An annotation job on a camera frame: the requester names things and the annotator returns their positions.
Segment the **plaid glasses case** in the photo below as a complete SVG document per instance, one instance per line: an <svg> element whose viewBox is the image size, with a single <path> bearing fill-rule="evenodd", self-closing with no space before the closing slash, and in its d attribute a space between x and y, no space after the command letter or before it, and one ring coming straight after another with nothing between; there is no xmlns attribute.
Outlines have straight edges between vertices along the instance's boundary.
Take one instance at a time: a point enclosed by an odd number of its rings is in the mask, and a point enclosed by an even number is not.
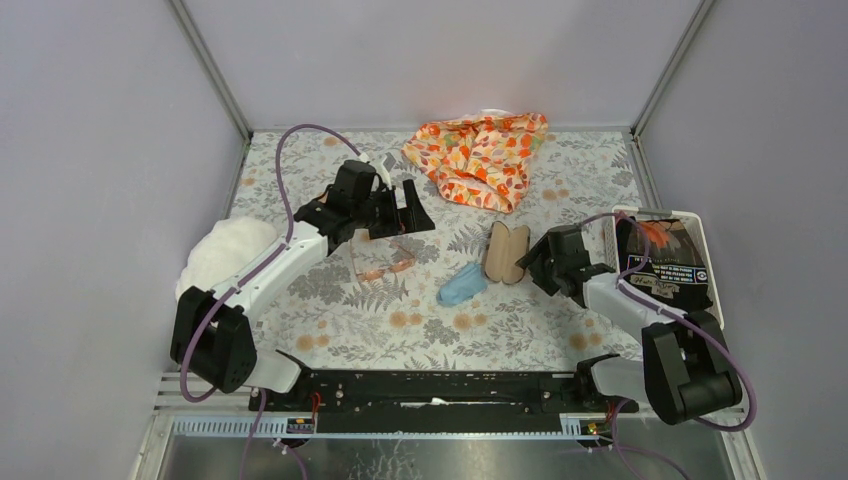
<svg viewBox="0 0 848 480"><path fill-rule="evenodd" d="M514 285L525 275L517 262L528 252L531 230L527 225L510 228L500 221L491 226L483 259L484 275L492 282Z"/></svg>

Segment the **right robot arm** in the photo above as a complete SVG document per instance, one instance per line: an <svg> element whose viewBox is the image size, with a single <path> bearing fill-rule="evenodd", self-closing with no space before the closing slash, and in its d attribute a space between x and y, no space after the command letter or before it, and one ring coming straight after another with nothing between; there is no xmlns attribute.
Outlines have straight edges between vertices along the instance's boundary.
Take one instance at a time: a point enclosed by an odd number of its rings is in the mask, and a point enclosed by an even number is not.
<svg viewBox="0 0 848 480"><path fill-rule="evenodd" d="M641 346L638 360L608 354L579 362L573 396L583 410L597 412L612 399L626 399L649 404L669 425L706 424L708 415L747 402L740 426L752 423L757 400L751 381L711 313L662 304L610 266L592 263L578 225L550 229L516 265L546 294L606 317Z"/></svg>

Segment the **clear pink sunglasses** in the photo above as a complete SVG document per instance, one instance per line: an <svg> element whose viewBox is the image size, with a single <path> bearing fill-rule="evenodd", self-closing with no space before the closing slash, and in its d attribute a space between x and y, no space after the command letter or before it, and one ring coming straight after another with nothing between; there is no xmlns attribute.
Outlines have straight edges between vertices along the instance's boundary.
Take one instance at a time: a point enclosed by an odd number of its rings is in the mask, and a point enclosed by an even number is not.
<svg viewBox="0 0 848 480"><path fill-rule="evenodd" d="M358 250L356 244L349 247L352 271L360 283L400 274L417 263L417 256L397 240L370 240L364 246L365 251Z"/></svg>

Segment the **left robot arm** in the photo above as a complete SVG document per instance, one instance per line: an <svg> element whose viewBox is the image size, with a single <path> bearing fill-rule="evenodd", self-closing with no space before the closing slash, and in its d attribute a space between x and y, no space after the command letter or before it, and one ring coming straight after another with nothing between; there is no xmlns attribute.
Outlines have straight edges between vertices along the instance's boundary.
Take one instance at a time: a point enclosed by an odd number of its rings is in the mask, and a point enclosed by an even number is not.
<svg viewBox="0 0 848 480"><path fill-rule="evenodd" d="M309 401L303 366L255 345L252 323L294 280L364 229L372 239L432 231L413 181L390 182L372 162L347 160L318 197L290 211L288 229L245 267L203 290L189 287L177 303L170 356L180 367L183 396L194 403L188 376L229 394L241 387L270 390L288 411Z"/></svg>

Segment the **light blue cleaning cloth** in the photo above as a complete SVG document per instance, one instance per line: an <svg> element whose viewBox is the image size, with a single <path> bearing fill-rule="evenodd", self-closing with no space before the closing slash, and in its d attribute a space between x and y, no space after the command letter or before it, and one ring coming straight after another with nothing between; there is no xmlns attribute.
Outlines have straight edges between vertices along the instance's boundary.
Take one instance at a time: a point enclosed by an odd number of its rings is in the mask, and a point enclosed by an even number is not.
<svg viewBox="0 0 848 480"><path fill-rule="evenodd" d="M487 286L483 266L468 263L439 289L437 302L446 307L457 306L482 293Z"/></svg>

